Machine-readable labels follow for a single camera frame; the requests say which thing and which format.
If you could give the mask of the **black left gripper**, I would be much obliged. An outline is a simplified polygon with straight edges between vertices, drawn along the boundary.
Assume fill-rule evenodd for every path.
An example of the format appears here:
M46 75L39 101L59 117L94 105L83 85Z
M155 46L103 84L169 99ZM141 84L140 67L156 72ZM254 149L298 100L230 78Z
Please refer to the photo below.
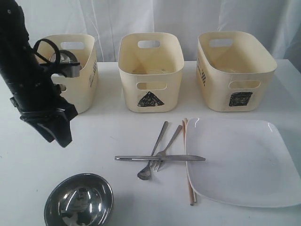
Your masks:
M78 112L61 96L60 85L52 82L54 68L59 64L9 60L3 64L3 80L21 120L29 122L48 142L55 140L66 147L72 141L70 121Z

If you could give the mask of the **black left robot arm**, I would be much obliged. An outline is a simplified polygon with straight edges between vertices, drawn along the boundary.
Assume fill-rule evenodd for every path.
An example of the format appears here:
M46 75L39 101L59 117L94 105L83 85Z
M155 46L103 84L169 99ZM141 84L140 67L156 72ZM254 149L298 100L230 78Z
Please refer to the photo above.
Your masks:
M22 121L48 142L66 147L72 141L70 121L78 112L51 76L78 77L80 63L60 59L59 48L49 39L30 46L24 12L16 1L0 2L0 74L13 95L10 101Z

